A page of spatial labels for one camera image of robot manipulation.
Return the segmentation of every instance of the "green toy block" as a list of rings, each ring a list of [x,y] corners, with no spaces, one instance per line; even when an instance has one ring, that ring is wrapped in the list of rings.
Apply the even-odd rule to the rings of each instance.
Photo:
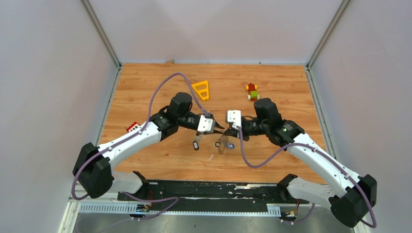
[[[251,91],[250,92],[250,98],[257,98],[258,97],[258,91]]]

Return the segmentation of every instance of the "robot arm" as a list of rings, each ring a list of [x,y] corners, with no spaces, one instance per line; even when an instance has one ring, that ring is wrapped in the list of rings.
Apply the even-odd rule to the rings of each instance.
[[[284,187],[286,195],[329,208],[340,222],[354,227],[368,213],[368,207],[349,177],[364,191],[372,207],[376,204],[376,180],[370,175],[361,177],[336,161],[295,122],[282,119],[270,99],[257,100],[254,107],[257,117],[253,119],[242,117],[237,110],[227,111],[226,122],[230,127],[224,135],[239,137],[241,131],[245,141],[252,135],[266,135],[270,142],[305,162],[327,185],[308,182],[292,174],[278,185]]]
[[[136,130],[97,147],[92,143],[87,143],[80,151],[73,175],[77,174],[89,158],[104,151],[79,175],[78,181],[87,194],[94,199],[106,192],[136,193],[142,187],[144,178],[139,173],[114,171],[121,161],[176,133],[179,126],[195,130],[196,135],[222,133],[214,129],[215,127],[223,129],[223,127],[214,120],[213,114],[209,113],[208,116],[194,114],[190,111],[191,107],[192,97],[187,93],[177,93],[168,106],[149,118],[143,131],[141,131],[143,126],[140,126]]]

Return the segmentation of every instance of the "toy car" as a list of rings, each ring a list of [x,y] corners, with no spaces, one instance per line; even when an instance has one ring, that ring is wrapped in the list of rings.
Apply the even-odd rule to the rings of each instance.
[[[247,99],[251,100],[251,101],[257,101],[258,99],[260,99],[260,95],[258,94],[258,86],[254,85],[253,83],[249,83],[246,86],[246,91],[249,91],[249,94],[247,95]]]

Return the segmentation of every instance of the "white wall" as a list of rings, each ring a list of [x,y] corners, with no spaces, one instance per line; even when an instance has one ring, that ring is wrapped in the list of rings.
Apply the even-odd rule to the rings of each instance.
[[[313,68],[338,156],[378,181],[374,233],[411,231],[411,12],[353,0]]]
[[[341,0],[90,0],[122,62],[305,63]]]
[[[0,1],[0,232],[57,232],[115,75],[80,1]]]

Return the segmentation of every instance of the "gray floor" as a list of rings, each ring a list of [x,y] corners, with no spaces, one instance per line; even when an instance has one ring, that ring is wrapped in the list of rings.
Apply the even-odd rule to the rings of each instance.
[[[308,207],[300,207],[303,217]],[[110,225],[130,217],[123,214],[81,214],[78,229],[81,233],[96,233]],[[271,233],[353,233],[351,228],[334,218],[330,210],[318,207],[312,216],[303,223],[289,226],[274,217],[246,216],[171,216],[163,215],[153,219],[127,221],[105,233],[214,233],[214,232],[271,232]]]

